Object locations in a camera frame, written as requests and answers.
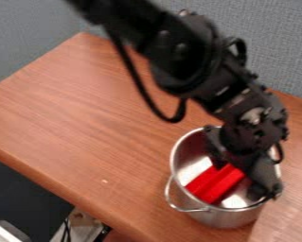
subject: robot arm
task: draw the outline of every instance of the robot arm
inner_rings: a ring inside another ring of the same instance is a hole
[[[103,25],[150,60],[159,88],[182,99],[191,98],[223,122],[219,131],[206,129],[215,166],[231,163],[265,195],[275,198],[282,183],[267,153],[273,146],[281,150],[278,143],[287,138],[287,113],[245,68],[245,42],[223,38],[203,16],[186,11],[174,16],[147,0],[67,2],[89,23]]]

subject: red object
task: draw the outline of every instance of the red object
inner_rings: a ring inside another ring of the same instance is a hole
[[[221,170],[211,166],[186,185],[186,189],[205,202],[215,203],[243,177],[245,173],[231,164]]]

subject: metal pot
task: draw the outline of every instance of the metal pot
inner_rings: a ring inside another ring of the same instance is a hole
[[[267,198],[255,201],[246,198],[250,180],[245,179],[229,192],[219,204],[207,204],[184,188],[186,184],[211,166],[205,148],[203,128],[192,130],[174,145],[171,172],[164,197],[178,212],[215,228],[237,228],[258,218]]]

